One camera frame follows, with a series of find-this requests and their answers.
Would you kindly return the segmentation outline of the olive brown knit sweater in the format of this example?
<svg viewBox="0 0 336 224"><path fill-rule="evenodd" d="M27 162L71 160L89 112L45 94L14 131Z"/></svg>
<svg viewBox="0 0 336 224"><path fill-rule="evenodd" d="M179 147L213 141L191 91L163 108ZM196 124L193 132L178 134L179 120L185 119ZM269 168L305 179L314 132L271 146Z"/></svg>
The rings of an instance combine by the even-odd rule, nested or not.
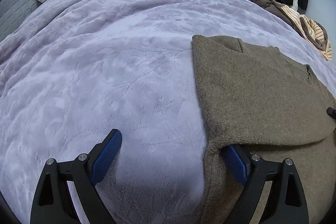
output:
<svg viewBox="0 0 336 224"><path fill-rule="evenodd" d="M222 223L242 191L220 155L246 145L270 161L291 158L298 170L310 223L318 223L335 200L335 120L327 108L335 97L310 65L276 47L230 36L195 35L195 83L207 145L205 192L199 223Z"/></svg>

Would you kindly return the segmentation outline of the lavender plush bed blanket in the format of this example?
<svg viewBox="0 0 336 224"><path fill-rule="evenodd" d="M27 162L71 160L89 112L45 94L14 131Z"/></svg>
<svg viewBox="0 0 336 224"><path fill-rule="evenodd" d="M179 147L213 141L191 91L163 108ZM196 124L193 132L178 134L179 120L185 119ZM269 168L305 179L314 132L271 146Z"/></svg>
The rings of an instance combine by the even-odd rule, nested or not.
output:
<svg viewBox="0 0 336 224"><path fill-rule="evenodd" d="M195 35L276 47L335 97L335 66L248 0L48 0L1 42L1 192L22 223L45 161L109 130L123 143L98 186L121 223L198 223L206 123Z"/></svg>

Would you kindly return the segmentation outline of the striped cream brown garment pile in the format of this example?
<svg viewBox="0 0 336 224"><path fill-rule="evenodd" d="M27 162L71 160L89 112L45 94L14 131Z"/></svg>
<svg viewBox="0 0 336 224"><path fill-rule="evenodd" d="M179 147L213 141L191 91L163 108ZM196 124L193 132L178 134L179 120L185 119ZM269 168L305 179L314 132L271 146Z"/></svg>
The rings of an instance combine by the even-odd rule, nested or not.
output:
<svg viewBox="0 0 336 224"><path fill-rule="evenodd" d="M331 42L325 28L306 15L275 0L249 0L291 26L303 39L314 46L327 61L333 58Z"/></svg>

